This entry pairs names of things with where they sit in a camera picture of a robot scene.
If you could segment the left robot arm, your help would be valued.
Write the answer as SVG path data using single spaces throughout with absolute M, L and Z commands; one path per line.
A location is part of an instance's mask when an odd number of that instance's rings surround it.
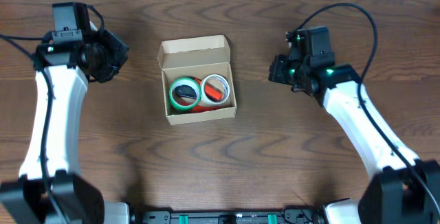
M 104 28 L 63 28 L 30 55 L 37 103 L 30 146 L 1 203 L 16 223 L 130 223 L 127 203 L 108 202 L 81 177 L 78 136 L 90 82 L 118 74 L 128 47 Z

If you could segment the green tape roll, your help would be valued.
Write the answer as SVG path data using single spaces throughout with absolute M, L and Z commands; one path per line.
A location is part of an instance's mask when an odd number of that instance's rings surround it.
M 176 99 L 173 96 L 173 92 L 177 87 L 180 87 L 182 85 L 186 85 L 189 86 L 192 90 L 195 91 L 195 95 L 196 95 L 196 99 L 192 104 L 189 105 L 182 105 L 179 104 Z M 188 78 L 188 77 L 183 77 L 183 78 L 178 78 L 176 79 L 172 85 L 170 86 L 170 89 L 168 91 L 169 94 L 169 98 L 170 98 L 170 104 L 178 111 L 190 111 L 191 109 L 193 109 L 195 106 L 198 105 L 198 103 L 201 100 L 201 87 L 200 85 L 193 80 L 192 78 Z

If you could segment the black yellow correction tape dispenser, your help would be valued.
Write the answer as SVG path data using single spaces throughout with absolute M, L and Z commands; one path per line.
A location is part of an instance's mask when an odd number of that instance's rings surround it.
M 196 91 L 188 85 L 180 85 L 174 89 L 175 95 L 181 98 L 197 99 Z

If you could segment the cardboard box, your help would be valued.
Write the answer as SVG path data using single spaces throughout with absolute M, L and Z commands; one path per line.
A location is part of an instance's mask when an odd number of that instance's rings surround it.
M 165 115 L 171 125 L 218 120 L 234 117 L 237 112 L 237 102 L 234 94 L 234 84 L 231 68 L 231 51 L 224 35 L 186 38 L 163 41 L 157 56 L 162 73 Z M 183 77 L 203 80 L 211 74 L 223 76 L 230 85 L 230 97 L 220 105 L 206 104 L 202 99 L 198 103 L 204 107 L 219 107 L 214 111 L 189 113 L 176 110 L 170 102 L 168 91 L 172 83 Z M 223 93 L 223 85 L 217 80 L 209 80 L 208 84 Z M 173 96 L 178 100 L 193 103 L 195 99 Z

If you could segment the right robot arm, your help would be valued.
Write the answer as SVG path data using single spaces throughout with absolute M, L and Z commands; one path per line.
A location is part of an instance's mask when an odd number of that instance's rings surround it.
M 327 203 L 311 223 L 438 223 L 439 164 L 422 161 L 387 124 L 352 66 L 277 55 L 269 81 L 304 92 L 342 127 L 369 176 L 362 198 Z

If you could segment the white tape roll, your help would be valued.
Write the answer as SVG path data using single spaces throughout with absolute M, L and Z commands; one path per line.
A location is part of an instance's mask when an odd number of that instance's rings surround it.
M 208 86 L 209 80 L 217 80 L 223 85 L 223 93 L 221 93 L 221 98 L 219 100 L 214 99 L 212 96 L 209 97 L 208 91 L 206 90 L 206 87 Z M 220 105 L 223 104 L 228 100 L 230 97 L 230 85 L 228 81 L 219 74 L 211 74 L 209 76 L 206 76 L 200 84 L 201 87 L 201 99 L 209 105 Z

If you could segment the red lighter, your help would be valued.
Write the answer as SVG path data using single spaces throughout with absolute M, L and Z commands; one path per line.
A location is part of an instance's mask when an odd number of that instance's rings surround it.
M 202 100 L 204 102 L 220 102 L 222 100 L 223 95 L 220 92 L 220 90 L 215 89 L 214 87 L 212 87 L 208 83 L 206 83 L 205 85 L 202 85 L 202 80 L 199 78 L 193 78 L 193 80 L 195 82 L 197 82 L 199 84 L 199 86 L 201 87 L 201 90 L 203 93 Z

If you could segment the red utility knife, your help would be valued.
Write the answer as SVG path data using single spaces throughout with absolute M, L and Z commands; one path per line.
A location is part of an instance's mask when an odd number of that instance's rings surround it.
M 187 103 L 183 100 L 178 100 L 177 103 L 182 106 L 189 106 L 190 105 L 190 103 Z M 187 110 L 187 112 L 189 112 L 189 113 L 202 113 L 205 111 L 214 111 L 217 109 L 219 109 L 219 107 L 204 107 L 204 106 L 196 105 L 191 110 Z

